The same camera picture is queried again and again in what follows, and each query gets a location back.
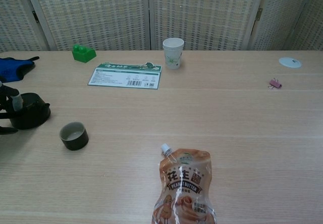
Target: pink binder clip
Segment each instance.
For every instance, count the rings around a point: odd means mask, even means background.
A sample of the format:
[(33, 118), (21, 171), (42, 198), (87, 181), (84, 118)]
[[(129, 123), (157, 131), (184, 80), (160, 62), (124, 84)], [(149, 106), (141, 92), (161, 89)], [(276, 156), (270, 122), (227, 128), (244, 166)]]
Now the pink binder clip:
[(280, 88), (282, 87), (282, 84), (278, 81), (278, 79), (273, 78), (270, 82), (270, 85), (274, 86), (275, 88)]

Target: card with barcode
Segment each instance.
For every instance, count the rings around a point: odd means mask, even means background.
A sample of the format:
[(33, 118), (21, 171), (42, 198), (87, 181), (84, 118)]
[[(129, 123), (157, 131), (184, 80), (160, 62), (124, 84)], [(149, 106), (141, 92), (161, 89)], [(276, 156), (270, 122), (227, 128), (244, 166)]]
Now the card with barcode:
[(88, 85), (158, 89), (162, 67), (152, 63), (121, 65), (105, 63), (95, 68)]

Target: small black cup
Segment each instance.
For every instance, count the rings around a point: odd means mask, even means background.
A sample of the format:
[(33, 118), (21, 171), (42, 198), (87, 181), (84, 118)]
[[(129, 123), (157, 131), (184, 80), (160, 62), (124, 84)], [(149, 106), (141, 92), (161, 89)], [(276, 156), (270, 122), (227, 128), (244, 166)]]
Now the small black cup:
[(69, 150), (79, 150), (89, 141), (85, 127), (80, 122), (71, 122), (60, 131), (62, 142)]

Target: white round disc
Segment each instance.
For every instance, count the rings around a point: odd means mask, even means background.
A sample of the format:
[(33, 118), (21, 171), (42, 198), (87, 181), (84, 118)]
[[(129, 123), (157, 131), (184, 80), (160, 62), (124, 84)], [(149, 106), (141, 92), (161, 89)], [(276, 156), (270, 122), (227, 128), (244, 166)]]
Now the white round disc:
[(288, 68), (296, 69), (302, 66), (302, 63), (300, 61), (293, 58), (280, 58), (279, 62), (281, 65), (284, 65), (285, 67), (288, 67)]

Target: white paper cup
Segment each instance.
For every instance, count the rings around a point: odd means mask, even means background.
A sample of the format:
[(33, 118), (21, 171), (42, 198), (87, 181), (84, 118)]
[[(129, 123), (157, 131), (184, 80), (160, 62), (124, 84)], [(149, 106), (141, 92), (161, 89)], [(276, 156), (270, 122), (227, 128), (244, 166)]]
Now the white paper cup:
[(181, 65), (181, 56), (184, 41), (180, 38), (168, 38), (163, 41), (166, 66), (170, 69), (178, 69)]

